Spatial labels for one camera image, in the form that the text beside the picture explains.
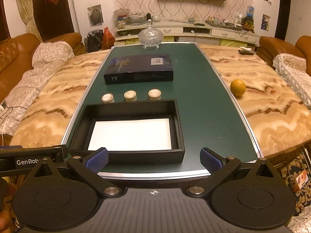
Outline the person's left hand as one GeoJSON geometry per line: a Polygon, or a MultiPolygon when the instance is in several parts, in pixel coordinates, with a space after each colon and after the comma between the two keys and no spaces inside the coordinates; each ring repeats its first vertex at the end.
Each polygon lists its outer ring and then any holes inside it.
{"type": "Polygon", "coordinates": [[[10,233],[15,232],[15,225],[13,223],[13,216],[10,210],[10,205],[4,201],[5,198],[13,196],[17,187],[13,183],[8,183],[5,179],[1,178],[1,185],[5,189],[5,196],[1,198],[2,206],[1,209],[1,218],[0,218],[0,228],[1,232],[10,233]]]}

